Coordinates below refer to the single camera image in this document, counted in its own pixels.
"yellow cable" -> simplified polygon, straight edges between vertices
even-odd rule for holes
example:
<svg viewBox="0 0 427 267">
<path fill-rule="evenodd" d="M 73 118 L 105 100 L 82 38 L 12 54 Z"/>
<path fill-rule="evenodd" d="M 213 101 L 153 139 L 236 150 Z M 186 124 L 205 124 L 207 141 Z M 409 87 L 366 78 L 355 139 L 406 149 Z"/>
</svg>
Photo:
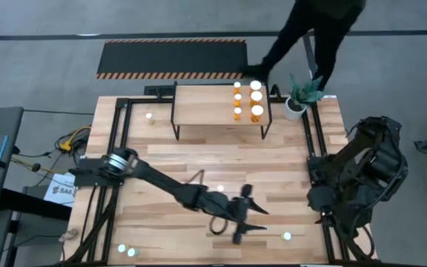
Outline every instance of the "yellow cable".
<svg viewBox="0 0 427 267">
<path fill-rule="evenodd" d="M 15 162 L 16 164 L 23 165 L 25 167 L 29 167 L 29 168 L 33 167 L 33 164 L 30 164 L 29 162 L 25 162 L 24 160 L 12 158 L 11 161 Z M 40 170 L 43 170 L 43 171 L 46 171 L 46 172 L 52 173 L 52 174 L 65 174 L 66 173 L 66 171 L 57 171 L 57 170 L 52 170 L 52 169 L 43 168 L 43 167 L 40 167 Z"/>
<path fill-rule="evenodd" d="M 73 142 L 73 139 L 75 138 L 75 136 L 77 134 L 79 134 L 81 131 L 90 130 L 91 128 L 92 127 L 90 127 L 90 126 L 84 126 L 82 128 L 77 129 L 76 131 L 74 131 L 67 141 L 60 144 L 60 146 L 59 146 L 60 149 L 62 149 L 63 151 L 67 151 L 67 152 L 72 151 L 72 142 Z"/>
</svg>

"wooden table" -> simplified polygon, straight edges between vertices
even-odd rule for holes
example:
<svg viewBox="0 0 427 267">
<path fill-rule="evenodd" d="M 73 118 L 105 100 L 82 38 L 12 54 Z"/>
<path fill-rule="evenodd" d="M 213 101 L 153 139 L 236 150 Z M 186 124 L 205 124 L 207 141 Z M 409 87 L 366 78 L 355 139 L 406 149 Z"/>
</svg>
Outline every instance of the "wooden table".
<svg viewBox="0 0 427 267">
<path fill-rule="evenodd" d="M 179 139 L 179 126 L 198 125 L 199 127 L 221 126 L 260 126 L 262 138 L 266 137 L 263 126 L 271 124 L 270 111 L 266 87 L 259 90 L 263 99 L 263 115 L 258 122 L 251 121 L 250 86 L 242 86 L 239 93 L 242 95 L 240 119 L 234 119 L 234 87 L 233 85 L 178 85 L 173 103 L 173 127 L 176 138 Z"/>
<path fill-rule="evenodd" d="M 88 157 L 100 157 L 107 150 L 115 101 L 113 96 L 99 98 L 88 141 Z M 108 263 L 327 263 L 321 225 L 314 224 L 320 216 L 307 206 L 310 183 L 305 159 L 308 148 L 302 120 L 288 121 L 283 116 L 283 105 L 271 104 L 274 123 L 265 140 L 250 127 L 186 125 L 179 141 L 172 134 L 171 105 L 134 105 L 129 148 L 136 149 L 140 158 L 153 167 L 182 182 L 199 169 L 205 169 L 204 183 L 211 190 L 223 185 L 229 197 L 238 196 L 244 183 L 252 184 L 252 196 L 270 215 L 251 211 L 248 223 L 263 225 L 268 230 L 252 231 L 243 237 L 242 245 L 233 245 L 233 225 L 229 225 L 223 235 L 214 236 L 208 230 L 211 219 L 208 215 L 185 210 L 171 195 L 147 182 L 127 179 L 119 192 Z M 318 105 L 328 151 L 337 152 L 347 143 L 337 99 L 324 99 Z M 153 114 L 153 124 L 145 118 L 148 112 Z M 310 120 L 315 134 L 312 116 Z M 81 231 L 91 191 L 91 188 L 77 191 L 69 229 Z M 89 213 L 88 231 L 93 224 L 97 196 L 98 192 Z M 285 231 L 292 233 L 291 241 L 280 238 Z M 101 257 L 104 236 L 102 229 L 96 260 Z M 333 240 L 336 258 L 340 258 L 334 235 Z M 364 234 L 357 242 L 364 251 L 369 250 Z M 118 244 L 139 249 L 139 256 L 129 258 L 120 254 L 116 250 Z M 78 239 L 67 241 L 66 256 L 69 257 L 78 245 Z"/>
</svg>

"metal bracket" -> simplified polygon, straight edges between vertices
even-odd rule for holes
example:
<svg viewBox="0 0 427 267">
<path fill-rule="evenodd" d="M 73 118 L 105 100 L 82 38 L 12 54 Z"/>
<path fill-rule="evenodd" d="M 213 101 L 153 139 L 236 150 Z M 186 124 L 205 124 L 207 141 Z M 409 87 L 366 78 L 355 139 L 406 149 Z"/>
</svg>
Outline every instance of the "metal bracket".
<svg viewBox="0 0 427 267">
<path fill-rule="evenodd" d="M 124 106 L 126 106 L 127 103 L 129 103 L 130 99 L 127 98 L 118 98 L 116 100 L 116 105 L 115 108 L 123 108 Z"/>
<path fill-rule="evenodd" d="M 76 187 L 85 186 L 107 186 L 116 187 L 125 183 L 125 179 L 119 177 L 101 177 L 93 172 L 103 166 L 104 159 L 81 159 L 79 167 L 70 172 L 75 175 Z"/>
</svg>

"black and orange striped mat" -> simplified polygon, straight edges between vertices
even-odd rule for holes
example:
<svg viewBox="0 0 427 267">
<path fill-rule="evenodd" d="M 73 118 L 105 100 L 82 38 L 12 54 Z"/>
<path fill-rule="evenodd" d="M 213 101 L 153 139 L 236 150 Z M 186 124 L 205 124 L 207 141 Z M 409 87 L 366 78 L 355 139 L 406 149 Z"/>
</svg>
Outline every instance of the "black and orange striped mat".
<svg viewBox="0 0 427 267">
<path fill-rule="evenodd" d="M 240 79 L 242 39 L 108 40 L 97 79 Z"/>
</svg>

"gray floor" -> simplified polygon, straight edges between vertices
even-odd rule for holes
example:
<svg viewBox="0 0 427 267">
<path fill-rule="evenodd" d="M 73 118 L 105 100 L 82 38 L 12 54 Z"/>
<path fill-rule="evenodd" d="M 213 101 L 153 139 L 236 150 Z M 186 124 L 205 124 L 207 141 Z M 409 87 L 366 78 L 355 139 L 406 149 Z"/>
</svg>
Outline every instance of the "gray floor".
<svg viewBox="0 0 427 267">
<path fill-rule="evenodd" d="M 278 30 L 291 0 L 0 0 L 0 35 L 168 33 Z M 427 30 L 427 1 L 373 0 L 355 30 Z M 249 62 L 259 62 L 274 38 L 247 38 Z M 149 84 L 171 81 L 98 81 L 104 40 L 0 41 L 0 106 L 93 112 L 100 95 L 137 95 Z M 302 42 L 280 62 L 271 81 L 288 88 L 288 74 L 308 79 Z M 410 174 L 390 202 L 374 212 L 380 258 L 427 266 L 427 156 L 414 140 L 427 137 L 427 36 L 347 37 L 327 92 L 339 97 L 347 128 L 367 116 L 403 124 L 401 149 Z M 26 113 L 18 146 L 27 154 L 50 150 L 53 141 L 91 116 Z M 41 163 L 50 165 L 53 159 Z M 69 168 L 64 158 L 57 168 Z M 38 176 L 11 166 L 5 186 L 21 190 Z M 58 260 L 58 244 L 29 246 L 18 266 Z"/>
</svg>

